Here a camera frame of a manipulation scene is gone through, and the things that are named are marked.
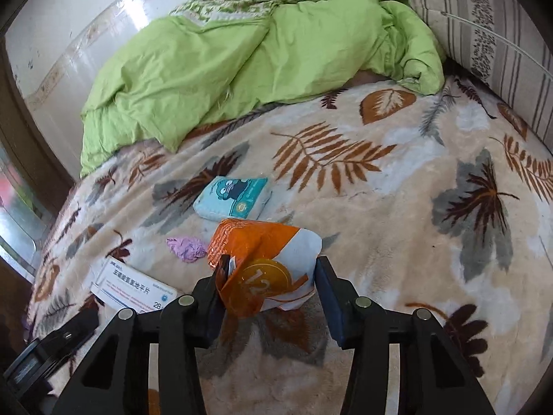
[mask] cartoon character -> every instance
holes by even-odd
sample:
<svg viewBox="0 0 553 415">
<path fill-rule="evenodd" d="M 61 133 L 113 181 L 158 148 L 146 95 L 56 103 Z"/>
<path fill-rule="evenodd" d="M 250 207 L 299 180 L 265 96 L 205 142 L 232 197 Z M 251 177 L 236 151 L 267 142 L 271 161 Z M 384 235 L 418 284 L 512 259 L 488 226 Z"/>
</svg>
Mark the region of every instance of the cartoon character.
<svg viewBox="0 0 553 415">
<path fill-rule="evenodd" d="M 217 198 L 220 200 L 229 198 L 237 200 L 247 187 L 248 181 L 242 181 L 241 179 L 221 180 L 217 183 Z"/>
</svg>

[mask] bed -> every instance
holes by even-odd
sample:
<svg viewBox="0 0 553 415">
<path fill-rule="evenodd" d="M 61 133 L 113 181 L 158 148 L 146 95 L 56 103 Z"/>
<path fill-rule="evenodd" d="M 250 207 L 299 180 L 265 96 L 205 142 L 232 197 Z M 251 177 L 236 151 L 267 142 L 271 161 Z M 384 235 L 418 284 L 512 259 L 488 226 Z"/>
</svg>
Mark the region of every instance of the bed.
<svg viewBox="0 0 553 415">
<path fill-rule="evenodd" d="M 217 224 L 192 204 L 215 176 L 266 175 L 261 220 L 317 232 L 337 274 L 386 309 L 431 310 L 497 413 L 516 413 L 553 355 L 551 167 L 525 121 L 466 73 L 437 95 L 381 81 L 265 106 L 193 131 L 176 154 L 154 140 L 124 147 L 75 186 L 44 248 L 32 334 L 83 307 L 101 321 L 54 392 L 114 315 L 90 293 L 91 269 L 112 256 L 191 291 L 211 269 L 182 262 L 167 238 L 209 241 Z M 197 357 L 209 413 L 334 414 L 352 353 L 330 339 L 315 295 L 297 310 L 227 317 Z M 397 354 L 391 365 L 389 413 Z"/>
</svg>

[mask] green quilt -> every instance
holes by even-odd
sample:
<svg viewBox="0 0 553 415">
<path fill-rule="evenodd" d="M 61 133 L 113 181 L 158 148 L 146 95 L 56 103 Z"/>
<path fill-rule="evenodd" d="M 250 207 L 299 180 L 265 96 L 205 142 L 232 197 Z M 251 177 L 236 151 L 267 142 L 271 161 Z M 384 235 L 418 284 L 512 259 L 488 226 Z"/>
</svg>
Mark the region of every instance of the green quilt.
<svg viewBox="0 0 553 415">
<path fill-rule="evenodd" d="M 443 85 L 441 49 L 394 0 L 191 0 L 137 33 L 99 71 L 82 109 L 81 175 L 156 138 L 341 87 L 372 70 L 423 94 Z"/>
</svg>

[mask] metal pin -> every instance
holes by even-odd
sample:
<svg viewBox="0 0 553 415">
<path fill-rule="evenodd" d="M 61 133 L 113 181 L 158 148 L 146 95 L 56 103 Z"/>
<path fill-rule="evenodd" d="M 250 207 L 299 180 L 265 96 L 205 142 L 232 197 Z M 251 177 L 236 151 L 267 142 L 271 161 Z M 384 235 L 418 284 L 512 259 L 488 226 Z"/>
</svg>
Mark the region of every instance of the metal pin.
<svg viewBox="0 0 553 415">
<path fill-rule="evenodd" d="M 355 304 L 357 304 L 359 307 L 369 307 L 372 304 L 372 301 L 366 296 L 358 296 L 355 300 Z"/>
<path fill-rule="evenodd" d="M 181 306 L 189 306 L 194 302 L 194 297 L 192 295 L 183 295 L 179 298 L 179 304 Z"/>
<path fill-rule="evenodd" d="M 133 316 L 133 310 L 132 309 L 122 309 L 119 311 L 118 317 L 121 320 L 128 320 Z"/>
<path fill-rule="evenodd" d="M 432 314 L 428 309 L 424 309 L 424 308 L 417 309 L 415 313 L 417 317 L 419 317 L 421 320 L 430 320 L 432 318 Z"/>
</svg>

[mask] striped fabric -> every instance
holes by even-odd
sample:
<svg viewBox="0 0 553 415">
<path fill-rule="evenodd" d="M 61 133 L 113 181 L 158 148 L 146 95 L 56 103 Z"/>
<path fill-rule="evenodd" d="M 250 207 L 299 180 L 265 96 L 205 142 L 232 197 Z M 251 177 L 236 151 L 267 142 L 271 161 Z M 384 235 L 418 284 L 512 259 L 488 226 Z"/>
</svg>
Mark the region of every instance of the striped fabric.
<svg viewBox="0 0 553 415">
<path fill-rule="evenodd" d="M 553 60 L 517 0 L 410 0 L 451 58 L 485 82 L 553 150 Z"/>
</svg>

